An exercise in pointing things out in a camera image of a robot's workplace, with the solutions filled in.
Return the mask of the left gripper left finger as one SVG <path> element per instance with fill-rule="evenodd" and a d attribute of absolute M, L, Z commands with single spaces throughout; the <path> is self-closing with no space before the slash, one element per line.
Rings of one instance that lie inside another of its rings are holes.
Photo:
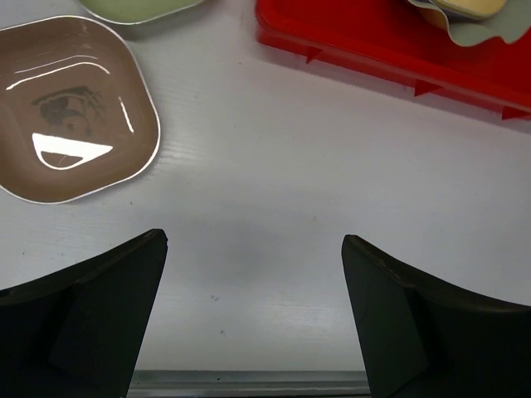
<path fill-rule="evenodd" d="M 3 397 L 125 397 L 168 253 L 152 229 L 1 292 Z"/>

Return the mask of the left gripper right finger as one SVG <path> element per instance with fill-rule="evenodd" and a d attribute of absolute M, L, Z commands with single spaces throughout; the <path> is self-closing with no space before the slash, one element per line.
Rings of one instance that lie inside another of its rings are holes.
<path fill-rule="evenodd" d="M 528 306 L 450 284 L 356 235 L 341 256 L 372 396 L 529 396 Z"/>

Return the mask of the large green scalloped bowl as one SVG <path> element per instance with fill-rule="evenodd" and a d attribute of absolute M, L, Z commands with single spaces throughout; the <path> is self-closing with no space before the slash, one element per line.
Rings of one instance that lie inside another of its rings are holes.
<path fill-rule="evenodd" d="M 530 29 L 530 1 L 506 0 L 504 7 L 484 21 L 451 22 L 434 1 L 410 1 L 431 25 L 445 31 L 458 46 L 477 46 L 493 38 L 513 44 Z"/>

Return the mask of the yellow square plate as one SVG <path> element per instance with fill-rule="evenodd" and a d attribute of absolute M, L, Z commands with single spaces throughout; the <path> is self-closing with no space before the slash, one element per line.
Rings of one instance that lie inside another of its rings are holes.
<path fill-rule="evenodd" d="M 474 17 L 490 17 L 504 7 L 506 0 L 437 0 L 434 3 Z"/>

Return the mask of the purple square plate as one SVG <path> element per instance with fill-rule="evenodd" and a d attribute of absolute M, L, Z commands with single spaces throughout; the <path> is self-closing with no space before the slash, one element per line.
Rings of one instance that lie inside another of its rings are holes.
<path fill-rule="evenodd" d="M 440 10 L 451 22 L 484 21 L 497 13 L 497 11 L 485 13 L 448 7 L 440 7 Z"/>

